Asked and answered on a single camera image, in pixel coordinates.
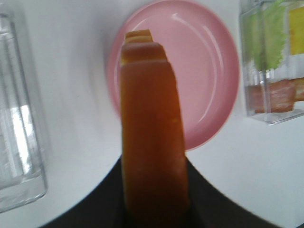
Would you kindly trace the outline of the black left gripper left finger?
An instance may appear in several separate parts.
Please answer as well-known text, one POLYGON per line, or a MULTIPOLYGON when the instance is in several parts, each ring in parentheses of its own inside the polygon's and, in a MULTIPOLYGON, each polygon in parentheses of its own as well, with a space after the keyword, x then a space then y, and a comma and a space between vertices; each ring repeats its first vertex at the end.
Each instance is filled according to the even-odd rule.
POLYGON ((121 159, 83 200, 44 228, 123 228, 125 219, 121 159))

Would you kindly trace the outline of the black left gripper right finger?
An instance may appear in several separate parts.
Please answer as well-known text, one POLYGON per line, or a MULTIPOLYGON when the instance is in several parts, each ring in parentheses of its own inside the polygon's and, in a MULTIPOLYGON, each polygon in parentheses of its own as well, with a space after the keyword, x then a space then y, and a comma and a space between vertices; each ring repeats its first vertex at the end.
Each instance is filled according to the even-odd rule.
POLYGON ((276 228, 277 226, 252 214, 213 187, 187 161, 190 210, 188 228, 276 228))

